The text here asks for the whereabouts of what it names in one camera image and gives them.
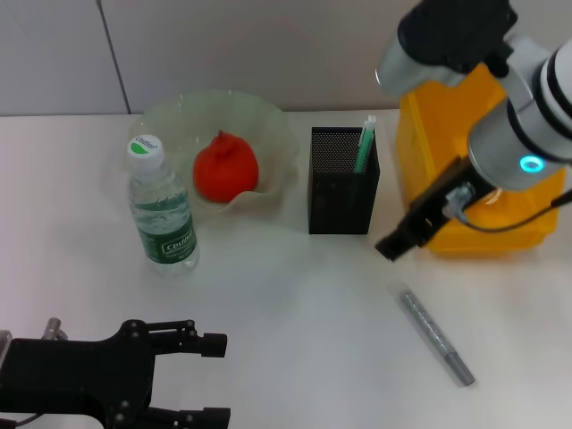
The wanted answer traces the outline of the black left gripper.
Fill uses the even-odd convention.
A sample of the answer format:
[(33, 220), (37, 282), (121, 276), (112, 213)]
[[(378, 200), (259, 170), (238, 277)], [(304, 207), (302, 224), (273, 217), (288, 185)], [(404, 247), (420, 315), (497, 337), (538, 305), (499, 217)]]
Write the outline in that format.
[(153, 353), (223, 358), (226, 348), (226, 334), (200, 336), (192, 319), (129, 320), (102, 341), (16, 338), (0, 365), (0, 412), (90, 416), (105, 429), (131, 429), (150, 405)]

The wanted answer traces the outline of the silver marker pen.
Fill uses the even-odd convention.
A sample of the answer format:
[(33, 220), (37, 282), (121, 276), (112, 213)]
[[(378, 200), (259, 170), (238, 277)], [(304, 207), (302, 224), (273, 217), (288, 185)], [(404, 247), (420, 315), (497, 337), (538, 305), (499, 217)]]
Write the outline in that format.
[(416, 294), (404, 290), (400, 293), (400, 302), (458, 380), (464, 386), (472, 385), (475, 382), (472, 372)]

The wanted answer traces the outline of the water bottle with green label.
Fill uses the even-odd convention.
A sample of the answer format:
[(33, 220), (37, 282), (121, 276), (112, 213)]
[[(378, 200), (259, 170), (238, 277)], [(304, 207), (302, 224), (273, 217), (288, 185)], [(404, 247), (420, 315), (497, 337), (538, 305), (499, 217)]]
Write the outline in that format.
[(199, 260), (187, 188), (167, 163), (162, 141), (132, 138), (126, 149), (130, 213), (147, 260), (160, 273), (184, 273)]

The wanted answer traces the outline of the black mesh pen holder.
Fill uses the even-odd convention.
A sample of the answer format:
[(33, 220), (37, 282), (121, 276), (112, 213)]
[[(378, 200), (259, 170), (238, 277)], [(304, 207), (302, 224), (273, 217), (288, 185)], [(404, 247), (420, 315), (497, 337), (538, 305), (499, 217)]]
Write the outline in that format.
[(361, 129), (314, 127), (307, 182), (308, 232), (366, 235), (380, 177), (376, 142), (355, 172)]

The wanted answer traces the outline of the orange fruit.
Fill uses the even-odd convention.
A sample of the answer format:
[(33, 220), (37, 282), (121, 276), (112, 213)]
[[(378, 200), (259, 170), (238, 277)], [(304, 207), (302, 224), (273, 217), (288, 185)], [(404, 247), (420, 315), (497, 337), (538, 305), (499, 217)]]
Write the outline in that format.
[(258, 179), (258, 162), (249, 143), (223, 130), (197, 154), (193, 165), (196, 190), (215, 203), (229, 203), (254, 190)]

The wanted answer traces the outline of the yellow plastic bin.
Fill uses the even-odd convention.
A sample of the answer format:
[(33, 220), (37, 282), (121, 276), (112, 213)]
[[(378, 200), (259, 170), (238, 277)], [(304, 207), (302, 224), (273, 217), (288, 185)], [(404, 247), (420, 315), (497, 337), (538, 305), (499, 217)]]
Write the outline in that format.
[[(504, 90), (488, 69), (477, 66), (457, 87), (428, 82), (400, 100), (395, 150), (400, 163), (402, 195), (410, 204), (457, 158), (467, 155), (471, 127), (503, 98)], [(522, 221), (561, 195), (565, 173), (559, 171), (522, 192), (497, 190), (469, 208), (470, 222), (498, 228)], [(487, 234), (456, 220), (426, 245), (440, 257), (498, 257), (540, 245), (555, 232), (552, 211), (514, 231)]]

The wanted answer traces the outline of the green glass fruit plate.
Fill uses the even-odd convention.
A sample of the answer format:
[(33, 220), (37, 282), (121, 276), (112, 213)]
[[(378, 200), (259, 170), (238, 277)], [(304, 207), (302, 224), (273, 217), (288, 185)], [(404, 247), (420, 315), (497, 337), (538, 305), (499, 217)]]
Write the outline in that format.
[[(193, 183), (194, 163), (224, 131), (244, 139), (254, 152), (257, 185), (229, 202), (214, 202)], [(180, 94), (147, 110), (130, 127), (129, 138), (152, 135), (161, 140), (165, 161), (188, 190), (193, 217), (259, 208), (282, 197), (300, 152), (286, 113), (261, 97), (229, 89)]]

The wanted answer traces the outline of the green utility knife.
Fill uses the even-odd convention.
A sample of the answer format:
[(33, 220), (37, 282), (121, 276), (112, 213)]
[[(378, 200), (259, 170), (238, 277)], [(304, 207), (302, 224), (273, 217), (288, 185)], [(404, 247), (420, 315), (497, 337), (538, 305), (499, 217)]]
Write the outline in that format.
[(364, 122), (357, 146), (357, 157), (354, 163), (353, 173), (362, 173), (365, 171), (366, 160), (374, 140), (375, 124), (376, 117), (374, 115), (369, 115)]

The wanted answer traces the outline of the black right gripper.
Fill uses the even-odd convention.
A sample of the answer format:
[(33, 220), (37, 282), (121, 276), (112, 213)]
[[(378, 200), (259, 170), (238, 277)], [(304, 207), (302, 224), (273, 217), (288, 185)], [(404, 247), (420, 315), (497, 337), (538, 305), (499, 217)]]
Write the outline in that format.
[(479, 199), (481, 177), (468, 157), (455, 159), (445, 171), (411, 203), (406, 216), (385, 235), (374, 249), (386, 260), (395, 262), (414, 248), (427, 244), (450, 220), (443, 213), (453, 193), (457, 209), (473, 205)]

